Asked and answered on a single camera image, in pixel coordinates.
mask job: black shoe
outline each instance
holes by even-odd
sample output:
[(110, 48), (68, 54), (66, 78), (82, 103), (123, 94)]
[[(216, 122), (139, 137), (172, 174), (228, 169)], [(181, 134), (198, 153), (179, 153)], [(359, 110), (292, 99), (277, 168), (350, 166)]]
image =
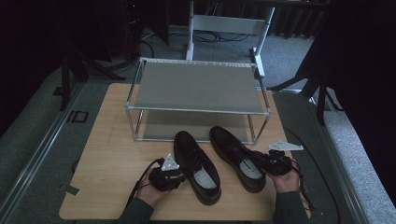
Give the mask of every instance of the black shoe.
[(189, 179), (198, 200), (205, 205), (219, 201), (221, 195), (220, 179), (213, 162), (187, 132), (176, 134), (175, 160)]
[(266, 182), (265, 173), (254, 158), (254, 151), (219, 126), (210, 129), (210, 142), (216, 153), (233, 167), (239, 181), (248, 192), (262, 191)]

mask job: shoe insole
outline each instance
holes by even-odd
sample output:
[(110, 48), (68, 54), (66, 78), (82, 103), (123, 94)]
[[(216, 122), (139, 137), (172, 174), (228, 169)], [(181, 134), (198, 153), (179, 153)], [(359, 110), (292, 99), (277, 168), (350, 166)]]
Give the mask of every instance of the shoe insole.
[(252, 179), (258, 179), (262, 177), (262, 174), (250, 159), (242, 160), (241, 163), (239, 163), (239, 167), (245, 175)]
[(204, 189), (213, 189), (216, 187), (215, 182), (207, 173), (204, 167), (202, 167), (200, 171), (194, 174), (194, 178), (197, 181), (197, 183)]

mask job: person's left hand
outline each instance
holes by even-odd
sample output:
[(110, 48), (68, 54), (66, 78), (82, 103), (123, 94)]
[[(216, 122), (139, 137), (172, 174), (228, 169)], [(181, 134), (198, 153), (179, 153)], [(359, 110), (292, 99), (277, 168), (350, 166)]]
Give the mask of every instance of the person's left hand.
[(165, 197), (170, 190), (160, 191), (154, 188), (149, 182), (149, 174), (151, 174), (152, 168), (148, 170), (142, 182), (139, 185), (139, 190), (136, 192), (135, 197), (145, 201), (151, 207), (154, 207), (163, 197)]

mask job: white plastic piece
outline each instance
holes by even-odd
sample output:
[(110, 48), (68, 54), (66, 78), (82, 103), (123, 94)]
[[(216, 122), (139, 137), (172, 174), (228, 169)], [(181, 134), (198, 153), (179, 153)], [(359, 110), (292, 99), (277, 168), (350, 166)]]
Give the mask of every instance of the white plastic piece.
[(272, 145), (268, 145), (269, 149), (278, 150), (278, 151), (291, 151), (291, 150), (303, 150), (303, 146), (297, 146), (282, 140), (277, 140)]
[(161, 167), (161, 170), (163, 171), (177, 170), (178, 167), (179, 165), (175, 162), (172, 155), (169, 153), (168, 156), (166, 156), (165, 161), (163, 162), (163, 167)]

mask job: gray carpet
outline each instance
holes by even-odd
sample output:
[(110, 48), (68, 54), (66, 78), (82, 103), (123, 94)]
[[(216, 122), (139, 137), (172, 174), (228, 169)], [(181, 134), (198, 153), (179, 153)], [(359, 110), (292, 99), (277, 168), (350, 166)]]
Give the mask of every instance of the gray carpet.
[[(156, 58), (183, 59), (187, 38), (179, 32), (177, 30), (177, 33), (172, 34), (170, 46), (166, 46), (155, 36), (145, 38), (150, 47), (142, 44), (141, 54), (151, 57), (152, 49), (154, 49)], [(250, 60), (248, 49), (254, 47), (257, 41), (257, 37), (249, 36), (245, 40), (234, 42), (216, 44), (195, 42), (194, 60), (248, 63)], [(275, 86), (293, 77), (312, 41), (312, 39), (300, 37), (284, 39), (281, 36), (269, 36), (262, 51), (266, 87)], [(134, 70), (135, 65), (132, 64), (127, 70), (120, 69), (116, 73), (127, 77), (125, 82), (130, 83)], [(21, 201), (17, 203), (8, 223), (72, 223), (72, 220), (59, 218), (59, 209), (64, 199), (64, 192), (59, 188), (71, 180), (73, 164), (82, 153), (106, 89), (112, 82), (114, 81), (91, 71), (90, 80), (83, 85), (82, 93), (72, 108), (74, 113), (76, 111), (89, 113), (87, 122), (79, 123), (69, 120), (64, 123), (55, 141), (51, 143), (46, 159), (39, 166), (29, 188), (24, 192)], [(58, 111), (60, 97), (52, 96), (53, 90), (60, 85), (60, 70), (58, 70), (43, 83), (42, 88), (32, 98), (21, 116), (2, 137), (0, 141), (1, 201), (7, 197), (8, 192), (18, 180), (24, 165), (39, 147), (51, 123), (57, 116), (62, 115)], [(300, 90), (303, 85), (304, 81), (301, 81), (290, 88)], [(316, 210), (312, 212), (311, 222), (333, 224), (337, 223), (337, 219), (340, 218), (341, 223), (354, 223), (324, 149), (326, 144), (324, 144), (323, 132), (325, 131), (318, 126), (313, 116), (315, 106), (295, 91), (277, 92), (275, 99), (282, 124), (290, 130), (290, 132), (285, 131), (288, 141), (306, 145), (305, 151), (293, 152), (293, 157), (302, 166), (307, 195), (316, 207)], [(78, 223), (112, 222), (112, 220), (84, 220)]]

